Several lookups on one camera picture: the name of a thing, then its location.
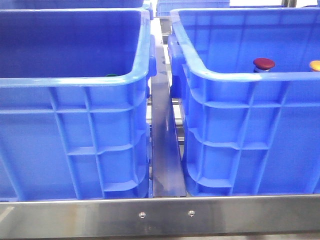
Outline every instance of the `metal guide rail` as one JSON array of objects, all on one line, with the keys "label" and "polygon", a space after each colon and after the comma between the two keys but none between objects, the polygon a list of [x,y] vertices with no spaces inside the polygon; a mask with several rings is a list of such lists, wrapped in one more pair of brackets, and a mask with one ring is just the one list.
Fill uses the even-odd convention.
[{"label": "metal guide rail", "polygon": [[[152,24],[158,64],[158,75],[152,79],[153,198],[0,202],[0,239],[320,232],[317,194],[183,197],[160,19]],[[320,234],[207,238],[311,240],[320,239]]]}]

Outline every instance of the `red bottle cap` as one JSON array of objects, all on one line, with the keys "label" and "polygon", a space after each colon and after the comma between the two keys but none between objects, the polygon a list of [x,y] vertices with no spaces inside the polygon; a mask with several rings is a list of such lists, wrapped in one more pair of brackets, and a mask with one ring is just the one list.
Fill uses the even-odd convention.
[{"label": "red bottle cap", "polygon": [[269,58],[265,58],[265,57],[258,57],[253,61],[253,64],[261,70],[268,70],[268,69],[272,69],[276,63],[269,59]]}]

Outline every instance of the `blue plastic bin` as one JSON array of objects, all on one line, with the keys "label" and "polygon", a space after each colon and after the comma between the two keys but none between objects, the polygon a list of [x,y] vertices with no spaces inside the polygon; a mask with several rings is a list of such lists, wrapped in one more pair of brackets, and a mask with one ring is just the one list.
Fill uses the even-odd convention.
[{"label": "blue plastic bin", "polygon": [[0,10],[0,36],[0,202],[148,196],[149,12]]},{"label": "blue plastic bin", "polygon": [[173,9],[228,8],[229,5],[230,0],[158,0],[156,15],[168,17]]},{"label": "blue plastic bin", "polygon": [[1,0],[0,9],[153,8],[150,0]]},{"label": "blue plastic bin", "polygon": [[[194,196],[320,193],[319,8],[171,11]],[[273,59],[270,73],[253,60]]]}]

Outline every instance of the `crate rim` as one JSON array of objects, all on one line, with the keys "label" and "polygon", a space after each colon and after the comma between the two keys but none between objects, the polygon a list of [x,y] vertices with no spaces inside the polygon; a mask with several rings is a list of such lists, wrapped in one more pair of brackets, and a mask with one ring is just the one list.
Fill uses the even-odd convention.
[{"label": "crate rim", "polygon": [[180,12],[274,12],[274,11],[313,11],[320,15],[320,8],[180,8],[170,11],[172,28],[177,37],[186,64],[190,71],[200,78],[216,82],[291,82],[291,81],[319,81],[320,72],[262,72],[262,73],[220,73],[209,70],[200,59],[196,49],[191,43],[180,19]]},{"label": "crate rim", "polygon": [[150,12],[140,8],[63,8],[63,9],[0,9],[2,13],[38,13],[38,12],[139,12],[140,29],[138,44],[129,73],[120,76],[98,77],[0,77],[0,88],[15,87],[99,87],[127,85],[139,81],[149,72],[151,34]]}]

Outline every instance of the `metal bar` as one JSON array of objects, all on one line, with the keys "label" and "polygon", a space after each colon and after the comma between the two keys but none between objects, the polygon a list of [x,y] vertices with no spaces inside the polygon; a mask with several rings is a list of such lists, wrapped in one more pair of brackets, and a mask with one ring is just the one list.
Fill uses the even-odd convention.
[{"label": "metal bar", "polygon": [[155,35],[157,72],[152,77],[152,178],[154,197],[184,197],[186,186],[169,91],[159,18],[151,22]]},{"label": "metal bar", "polygon": [[318,194],[1,202],[0,238],[319,232],[319,209]]}]

